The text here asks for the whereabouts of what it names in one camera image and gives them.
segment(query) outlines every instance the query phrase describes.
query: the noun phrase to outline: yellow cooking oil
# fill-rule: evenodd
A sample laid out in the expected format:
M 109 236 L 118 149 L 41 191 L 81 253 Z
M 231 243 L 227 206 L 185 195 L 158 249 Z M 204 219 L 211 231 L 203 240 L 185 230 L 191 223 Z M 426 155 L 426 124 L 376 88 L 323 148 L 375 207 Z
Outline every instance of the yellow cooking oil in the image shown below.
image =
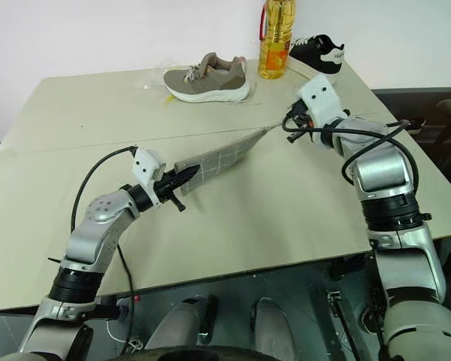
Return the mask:
M 265 0 L 265 34 L 261 39 L 259 74 L 277 79 L 286 71 L 295 16 L 295 0 Z

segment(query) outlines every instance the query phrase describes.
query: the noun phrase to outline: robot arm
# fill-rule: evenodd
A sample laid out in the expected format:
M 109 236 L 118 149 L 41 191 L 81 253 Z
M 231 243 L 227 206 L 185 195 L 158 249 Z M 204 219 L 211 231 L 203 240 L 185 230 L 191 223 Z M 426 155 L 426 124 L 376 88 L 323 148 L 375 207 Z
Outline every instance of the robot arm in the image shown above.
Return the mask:
M 397 141 L 375 144 L 381 137 L 368 132 L 386 137 L 387 127 L 350 117 L 323 76 L 306 83 L 300 97 L 288 117 L 296 124 L 302 117 L 306 126 L 288 139 L 293 142 L 310 133 L 313 143 L 348 159 L 343 175 L 351 177 L 368 225 L 386 299 L 383 339 L 391 359 L 429 360 L 438 355 L 451 360 L 451 312 L 441 305 L 446 281 L 425 222 L 431 216 L 419 212 L 417 173 L 412 174 L 413 161 L 408 165 L 407 150 Z M 292 131 L 287 118 L 283 128 Z
M 83 222 L 71 233 L 59 272 L 44 297 L 19 352 L 42 359 L 82 359 L 92 340 L 83 322 L 94 311 L 95 296 L 122 233 L 140 213 L 169 199 L 183 211 L 174 190 L 198 170 L 164 173 L 165 163 L 151 150 L 135 151 L 133 172 L 139 184 L 126 185 L 94 199 Z

